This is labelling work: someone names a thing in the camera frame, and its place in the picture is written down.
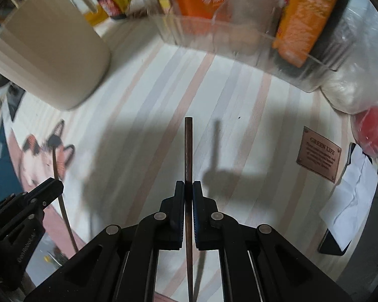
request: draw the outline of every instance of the bolt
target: bolt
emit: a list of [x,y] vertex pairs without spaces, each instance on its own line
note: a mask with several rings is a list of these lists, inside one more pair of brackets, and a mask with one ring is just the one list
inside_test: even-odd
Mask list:
[[154,215],[154,219],[156,219],[156,220],[164,220],[165,218],[166,218],[166,214],[163,213],[163,212],[157,212]]
[[260,225],[259,232],[262,234],[270,234],[272,232],[272,228],[269,225]]
[[213,220],[221,220],[224,218],[224,215],[221,212],[213,212],[212,219]]
[[119,227],[118,226],[111,225],[111,226],[108,226],[106,228],[106,233],[108,235],[113,235],[113,234],[116,234],[117,232],[119,232]]

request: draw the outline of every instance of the brown rod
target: brown rod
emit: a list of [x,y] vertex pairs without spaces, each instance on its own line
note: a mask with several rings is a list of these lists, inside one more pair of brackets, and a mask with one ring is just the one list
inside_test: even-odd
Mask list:
[[[57,171],[56,149],[55,148],[53,148],[53,151],[52,151],[52,160],[53,160],[53,175],[54,175],[55,179],[59,179],[59,173]],[[74,235],[73,235],[73,231],[71,230],[71,226],[70,226],[70,223],[69,223],[69,218],[67,217],[66,206],[65,206],[65,201],[63,199],[63,194],[59,195],[57,200],[59,201],[61,216],[63,217],[67,231],[69,232],[71,244],[73,245],[74,251],[77,253],[79,251],[79,248],[77,247],[77,243],[76,243],[76,240],[75,240]]]
[[189,302],[193,302],[192,172],[193,118],[185,117],[185,242]]

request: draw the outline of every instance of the white bucket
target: white bucket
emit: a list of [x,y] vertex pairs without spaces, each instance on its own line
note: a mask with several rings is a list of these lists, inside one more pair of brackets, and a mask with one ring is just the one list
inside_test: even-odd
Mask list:
[[0,33],[0,73],[60,110],[94,92],[110,50],[69,0],[26,0]]

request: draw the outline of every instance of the white plastic bag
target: white plastic bag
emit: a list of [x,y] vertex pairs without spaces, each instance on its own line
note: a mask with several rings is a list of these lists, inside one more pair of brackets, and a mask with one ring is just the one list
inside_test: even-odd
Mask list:
[[378,105],[352,115],[350,118],[354,139],[364,153],[378,157]]
[[321,90],[335,109],[357,114],[378,105],[378,12],[372,4],[362,20],[356,12],[348,12],[356,31],[355,47]]

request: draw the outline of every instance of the striped wooden surface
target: striped wooden surface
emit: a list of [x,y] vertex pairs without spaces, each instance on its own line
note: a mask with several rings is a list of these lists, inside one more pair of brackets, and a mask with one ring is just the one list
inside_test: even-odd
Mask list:
[[[4,117],[19,144],[30,133],[44,140],[65,120],[64,144],[76,147],[65,203],[78,235],[87,242],[108,224],[133,225],[173,195],[184,176],[183,120],[190,116],[193,176],[204,194],[239,223],[270,224],[336,279],[358,238],[343,257],[317,253],[326,230],[319,211],[333,184],[296,157],[307,126],[342,148],[339,178],[353,140],[349,117],[320,91],[166,45],[148,20],[120,24],[104,37],[113,50],[109,73],[79,108],[60,112],[25,94],[14,123]],[[184,249],[162,251],[158,263],[156,291],[177,301],[187,301],[184,256]],[[194,276],[198,301],[222,301],[216,251],[194,247]]]

